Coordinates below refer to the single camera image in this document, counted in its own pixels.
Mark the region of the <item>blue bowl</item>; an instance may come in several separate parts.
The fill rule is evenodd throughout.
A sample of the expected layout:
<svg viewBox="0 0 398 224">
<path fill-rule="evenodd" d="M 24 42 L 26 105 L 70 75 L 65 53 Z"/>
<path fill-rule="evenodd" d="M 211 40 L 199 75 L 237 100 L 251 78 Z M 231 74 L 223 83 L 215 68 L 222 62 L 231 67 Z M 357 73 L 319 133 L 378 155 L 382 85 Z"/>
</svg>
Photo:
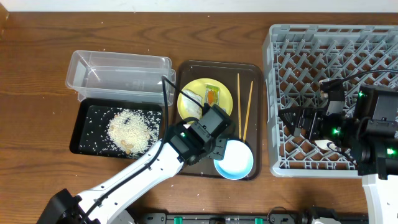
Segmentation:
<svg viewBox="0 0 398 224">
<path fill-rule="evenodd" d="M 240 180 L 245 178 L 253 168 L 254 156 L 250 148 L 238 140 L 226 143 L 224 158 L 214 160 L 216 171 L 225 179 Z"/>
</svg>

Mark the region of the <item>white napkin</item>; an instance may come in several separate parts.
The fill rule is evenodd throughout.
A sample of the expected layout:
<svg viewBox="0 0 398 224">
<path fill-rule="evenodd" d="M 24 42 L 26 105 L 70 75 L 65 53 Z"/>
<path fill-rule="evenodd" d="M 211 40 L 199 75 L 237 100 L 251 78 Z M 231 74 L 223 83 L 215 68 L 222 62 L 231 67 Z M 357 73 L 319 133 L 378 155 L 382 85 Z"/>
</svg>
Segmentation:
<svg viewBox="0 0 398 224">
<path fill-rule="evenodd" d="M 202 97 L 191 90 L 183 90 L 183 92 L 193 99 L 191 100 L 185 95 L 182 95 L 182 103 L 185 108 L 185 112 L 188 114 L 188 117 L 200 119 L 202 117 L 202 109 L 197 105 L 197 103 L 201 103 Z"/>
</svg>

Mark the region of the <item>green snack wrapper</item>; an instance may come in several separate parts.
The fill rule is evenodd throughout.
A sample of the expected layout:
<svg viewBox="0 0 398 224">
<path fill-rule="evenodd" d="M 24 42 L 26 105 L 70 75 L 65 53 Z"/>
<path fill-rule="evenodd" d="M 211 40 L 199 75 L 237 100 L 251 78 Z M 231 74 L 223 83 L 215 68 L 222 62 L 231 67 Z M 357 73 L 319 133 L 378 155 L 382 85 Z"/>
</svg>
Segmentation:
<svg viewBox="0 0 398 224">
<path fill-rule="evenodd" d="M 220 89 L 217 86 L 207 85 L 205 93 L 205 103 L 210 106 L 217 105 L 219 103 Z"/>
</svg>

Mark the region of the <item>rice and food scraps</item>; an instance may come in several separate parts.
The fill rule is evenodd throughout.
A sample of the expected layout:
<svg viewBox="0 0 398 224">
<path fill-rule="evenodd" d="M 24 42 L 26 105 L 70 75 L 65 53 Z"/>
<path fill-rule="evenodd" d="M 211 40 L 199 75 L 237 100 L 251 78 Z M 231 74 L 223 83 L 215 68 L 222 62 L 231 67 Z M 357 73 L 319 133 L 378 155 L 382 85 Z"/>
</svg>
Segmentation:
<svg viewBox="0 0 398 224">
<path fill-rule="evenodd" d="M 158 141 L 161 121 L 161 110 L 90 106 L 78 153 L 137 159 Z"/>
</svg>

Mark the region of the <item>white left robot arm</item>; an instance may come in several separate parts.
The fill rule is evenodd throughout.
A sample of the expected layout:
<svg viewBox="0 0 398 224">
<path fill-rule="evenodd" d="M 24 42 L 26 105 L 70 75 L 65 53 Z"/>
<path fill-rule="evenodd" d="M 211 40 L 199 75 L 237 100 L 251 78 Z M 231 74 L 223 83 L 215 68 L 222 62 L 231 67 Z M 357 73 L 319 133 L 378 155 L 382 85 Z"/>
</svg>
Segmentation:
<svg viewBox="0 0 398 224">
<path fill-rule="evenodd" d="M 194 165 L 226 142 L 227 124 L 193 122 L 176 124 L 165 137 L 136 162 L 106 182 L 72 196 L 67 189 L 56 193 L 38 219 L 39 223 L 112 223 L 130 204 L 185 165 Z"/>
</svg>

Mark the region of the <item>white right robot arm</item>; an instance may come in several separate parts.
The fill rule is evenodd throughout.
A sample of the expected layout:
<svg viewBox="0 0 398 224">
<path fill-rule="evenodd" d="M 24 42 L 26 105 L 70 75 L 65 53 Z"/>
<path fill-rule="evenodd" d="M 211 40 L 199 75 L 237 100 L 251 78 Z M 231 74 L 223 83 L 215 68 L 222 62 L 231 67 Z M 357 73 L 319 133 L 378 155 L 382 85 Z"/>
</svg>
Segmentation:
<svg viewBox="0 0 398 224">
<path fill-rule="evenodd" d="M 370 223 L 397 223 L 397 92 L 360 87 L 352 117 L 302 106 L 280 110 L 289 133 L 305 133 L 322 149 L 338 152 L 357 165 Z"/>
</svg>

